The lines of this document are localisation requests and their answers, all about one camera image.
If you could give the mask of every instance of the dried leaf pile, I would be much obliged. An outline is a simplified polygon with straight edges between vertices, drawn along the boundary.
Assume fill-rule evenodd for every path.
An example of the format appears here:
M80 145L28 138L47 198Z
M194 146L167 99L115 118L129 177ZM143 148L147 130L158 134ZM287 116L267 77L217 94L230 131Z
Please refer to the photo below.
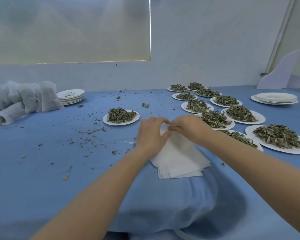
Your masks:
M299 137L296 132L284 125L264 125L256 128L253 133L262 141L279 148L300 148Z
M189 100L196 98L195 95L190 93L189 91L185 91L183 93L180 93L176 96L177 99L183 99L183 100Z
M224 106L231 106L231 105L237 105L239 102L235 97L225 96L225 95L219 95L216 97L215 102L217 104L221 104Z
M201 88L203 88L203 86L197 82L191 82L190 85L188 86L188 89L191 89L191 90L199 90Z
M210 88L204 88L197 90L197 94L207 98L213 98L220 95L220 92L212 91Z
M109 110L108 114L108 121L116 124L132 121L133 118L137 115L137 113L134 111L127 112L122 108L112 108Z
M208 106L204 100L191 99L188 101L187 109L196 113L206 113Z
M226 128L227 125L231 124L231 121L227 120L228 118L218 111L202 113L201 119L214 129Z
M180 83L180 84L176 84L176 85L171 85L170 90L172 90L172 91L185 91L186 87L181 86L181 83Z
M256 122L258 121L250 110L245 108L243 105L232 105L226 111L227 115L234 120L242 122Z
M245 137L244 135L240 134L237 131L229 132L226 129L219 129L219 131L227 134L228 136L231 136L232 138L236 139L237 141L240 141L240 142L243 142L244 144L252 146L253 148L258 148L258 146L252 142L252 139Z

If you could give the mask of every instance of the plate of dried leaves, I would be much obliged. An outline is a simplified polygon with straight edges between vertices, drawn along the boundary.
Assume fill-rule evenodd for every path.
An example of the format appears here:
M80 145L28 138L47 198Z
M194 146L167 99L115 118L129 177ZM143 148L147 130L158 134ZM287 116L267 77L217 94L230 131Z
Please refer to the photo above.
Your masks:
M215 105L219 105L221 107L227 107L227 108L229 108L231 105L242 105L242 102L237 100L235 97L226 96L226 95L219 95L216 97L212 97L210 101Z
M284 125L251 125L246 129L248 137L261 145L285 153L300 154L300 136Z
M206 97L206 98L213 98L213 97L222 95L222 93L217 92L217 91L212 91L210 88L206 88L206 87L203 87L203 88L200 88L199 90L197 90L196 94L198 96Z
M201 88L206 88L206 87L204 87L203 85L201 85L200 83L197 83L197 82L191 82L188 86L188 89L191 91L197 91L198 89L201 89Z
M244 133L240 133L240 132L232 130L232 129L219 129L218 131L221 131L221 132L227 134L228 136L231 136L232 138L236 139L237 141L240 141L244 144L252 146L253 148L258 149L263 152L262 146L259 143L255 142L254 140L252 140L251 138L249 138Z
M190 93L190 91L175 93L175 94L172 95L172 97L174 99L183 100L183 101L189 101L191 99L197 99L198 98L198 96Z
M213 111L214 107L210 104L206 104L205 101L198 99L191 99L188 102L181 104L181 108L190 113L205 113L207 111Z
M210 111L206 113L197 113L200 119L207 123L214 130L217 129L232 129L235 126L235 122L231 121L227 116L218 111Z
M128 125L136 122L139 118L140 114L134 110L112 108L102 121L107 125Z
M188 88L185 86L181 86L180 84L176 84L176 85L171 85L170 87L167 88L169 91L171 92L184 92L187 91Z
M221 113L223 112L230 120L242 124L258 125L266 121L266 118L262 114L249 110L243 105L232 105L229 108L223 109Z

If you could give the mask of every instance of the person's left arm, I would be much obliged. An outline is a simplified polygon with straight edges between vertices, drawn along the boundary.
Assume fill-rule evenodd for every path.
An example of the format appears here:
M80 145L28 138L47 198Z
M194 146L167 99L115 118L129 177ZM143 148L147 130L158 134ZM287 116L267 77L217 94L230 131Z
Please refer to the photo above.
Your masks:
M30 240L101 240L119 210L128 189L144 164L171 135L160 136L166 118L142 120L136 147L76 196Z

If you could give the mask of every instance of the table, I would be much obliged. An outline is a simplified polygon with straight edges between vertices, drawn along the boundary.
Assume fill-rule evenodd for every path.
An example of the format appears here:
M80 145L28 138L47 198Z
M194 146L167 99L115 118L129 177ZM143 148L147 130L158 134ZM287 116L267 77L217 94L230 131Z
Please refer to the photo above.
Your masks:
M256 103L250 96L268 90L254 86L214 89L263 114L265 125L284 124L300 135L300 102L287 106ZM290 92L300 100L300 89L272 91ZM124 141L134 141L140 122L105 125L100 120L110 108L134 109L140 119L163 116L173 120L188 114L172 94L166 89L87 92L78 104L0 126L0 239L28 239L124 156L126 149L133 148ZM150 104L149 108L142 103ZM236 123L233 129L244 132L245 127ZM205 148L199 149L211 161L202 177L158 179L157 169L147 163L109 230L150 234L183 229L202 238L300 239L237 173L223 167ZM300 168L300 155L264 151Z

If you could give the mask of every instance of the person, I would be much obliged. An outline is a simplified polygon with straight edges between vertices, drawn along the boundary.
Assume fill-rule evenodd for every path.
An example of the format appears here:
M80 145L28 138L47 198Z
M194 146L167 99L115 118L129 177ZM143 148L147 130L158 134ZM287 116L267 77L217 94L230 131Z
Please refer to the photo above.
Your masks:
M162 123L169 131L160 136ZM76 196L31 240L103 239L140 169L178 132L236 171L285 221L300 232L300 169L213 130L195 115L169 122L142 120L136 147Z

